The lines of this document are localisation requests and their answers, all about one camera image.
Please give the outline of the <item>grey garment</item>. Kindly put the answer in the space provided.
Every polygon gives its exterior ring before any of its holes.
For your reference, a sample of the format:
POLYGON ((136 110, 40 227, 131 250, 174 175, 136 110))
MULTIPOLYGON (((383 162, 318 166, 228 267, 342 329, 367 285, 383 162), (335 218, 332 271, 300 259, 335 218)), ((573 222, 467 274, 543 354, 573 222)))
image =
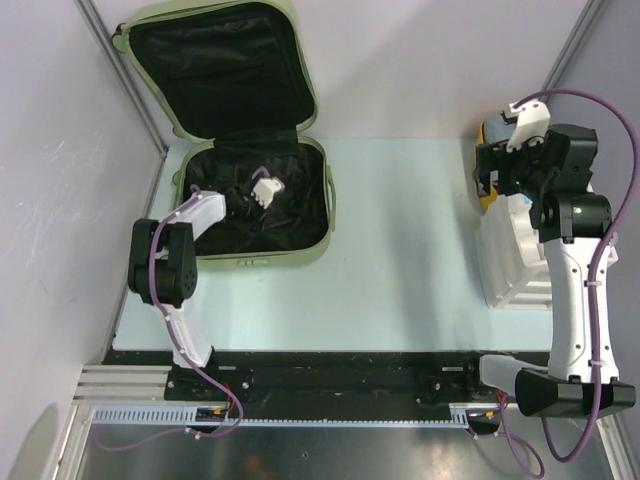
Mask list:
POLYGON ((508 141, 515 127, 515 119, 505 119, 501 113, 491 115, 483 124, 484 141, 487 144, 508 141))

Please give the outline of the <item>white plastic drawer organizer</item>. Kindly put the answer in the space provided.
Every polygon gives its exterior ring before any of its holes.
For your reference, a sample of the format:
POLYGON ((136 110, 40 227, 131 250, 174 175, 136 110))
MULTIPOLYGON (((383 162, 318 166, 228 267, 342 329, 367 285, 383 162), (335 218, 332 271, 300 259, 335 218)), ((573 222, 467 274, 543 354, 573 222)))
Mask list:
POLYGON ((481 282, 492 309, 549 310, 547 261, 532 228, 531 201, 522 194, 497 197, 476 231, 481 282))

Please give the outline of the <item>green hard-shell suitcase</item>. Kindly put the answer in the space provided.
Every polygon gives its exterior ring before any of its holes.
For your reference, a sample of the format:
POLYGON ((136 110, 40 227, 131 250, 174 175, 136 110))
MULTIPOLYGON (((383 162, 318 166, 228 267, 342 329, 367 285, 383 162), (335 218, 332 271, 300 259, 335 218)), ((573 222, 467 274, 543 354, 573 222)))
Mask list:
POLYGON ((165 1, 139 9, 112 35, 171 122, 191 143, 174 200, 192 187, 247 194, 263 177, 285 184, 257 220, 223 220, 195 240, 217 268, 294 266, 327 250, 336 191, 289 1, 165 1))

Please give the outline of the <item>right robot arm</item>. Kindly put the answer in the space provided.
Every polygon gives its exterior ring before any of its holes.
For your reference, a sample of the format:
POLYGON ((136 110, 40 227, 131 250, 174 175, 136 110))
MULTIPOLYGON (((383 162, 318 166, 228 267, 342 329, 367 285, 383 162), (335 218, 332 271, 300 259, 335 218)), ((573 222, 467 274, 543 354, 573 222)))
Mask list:
POLYGON ((507 141, 477 146, 476 182, 485 186, 495 173, 499 194, 523 194, 532 203, 530 223, 550 274, 553 331, 547 367, 485 356, 461 376, 469 399, 484 401, 501 389, 524 416, 540 418, 605 417, 635 405, 636 389, 621 381, 607 338, 612 208, 588 189, 597 151, 596 132, 570 124, 553 125, 519 149, 507 141))

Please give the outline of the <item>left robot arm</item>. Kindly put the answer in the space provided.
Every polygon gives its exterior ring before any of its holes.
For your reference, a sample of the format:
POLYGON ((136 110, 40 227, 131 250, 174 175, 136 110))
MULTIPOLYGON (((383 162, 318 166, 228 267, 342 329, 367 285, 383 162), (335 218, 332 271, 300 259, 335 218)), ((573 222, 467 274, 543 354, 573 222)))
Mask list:
POLYGON ((214 397, 221 376, 206 366, 213 347, 190 307, 198 282, 195 240, 226 218, 264 214, 273 203, 253 190, 234 203, 230 195, 194 188, 190 197, 161 220, 134 222, 127 273, 128 288, 151 306, 165 324, 174 362, 192 368, 186 387, 197 398, 214 397))

